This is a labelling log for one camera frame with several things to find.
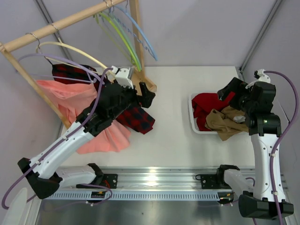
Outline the lime green hanger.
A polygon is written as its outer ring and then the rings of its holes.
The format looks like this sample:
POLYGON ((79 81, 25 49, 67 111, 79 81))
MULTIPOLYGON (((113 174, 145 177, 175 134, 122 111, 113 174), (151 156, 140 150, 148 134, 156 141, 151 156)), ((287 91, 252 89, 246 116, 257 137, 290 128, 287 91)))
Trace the lime green hanger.
POLYGON ((93 15, 93 18, 131 65, 135 66, 138 72, 141 72, 142 65, 139 57, 117 18, 112 13, 107 12, 97 13, 93 15))

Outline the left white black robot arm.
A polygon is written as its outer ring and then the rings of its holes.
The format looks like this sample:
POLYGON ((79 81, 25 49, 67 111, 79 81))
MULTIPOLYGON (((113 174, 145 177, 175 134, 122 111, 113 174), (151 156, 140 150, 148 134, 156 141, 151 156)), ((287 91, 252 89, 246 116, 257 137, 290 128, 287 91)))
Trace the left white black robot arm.
POLYGON ((74 152, 111 126, 131 106, 149 108, 155 93, 144 82, 139 83, 141 95, 134 87, 117 82, 106 84, 97 97, 72 123, 65 134, 39 155, 22 158, 18 166, 38 198, 46 199, 60 188, 96 187, 102 184, 103 172, 95 163, 62 168, 61 164, 74 152))

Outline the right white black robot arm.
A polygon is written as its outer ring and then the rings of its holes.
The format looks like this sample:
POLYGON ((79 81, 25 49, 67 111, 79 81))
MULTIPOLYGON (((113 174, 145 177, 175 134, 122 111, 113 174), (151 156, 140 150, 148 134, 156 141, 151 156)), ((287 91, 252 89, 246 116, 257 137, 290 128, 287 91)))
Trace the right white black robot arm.
POLYGON ((229 105, 245 114, 254 149, 255 184, 251 186, 233 165, 220 166, 222 181, 238 196, 244 218, 282 222, 294 213, 294 206, 286 201, 281 182, 279 140, 283 134, 280 118, 271 111, 276 87, 264 81, 247 84, 235 77, 217 95, 225 101, 231 93, 234 96, 229 105))

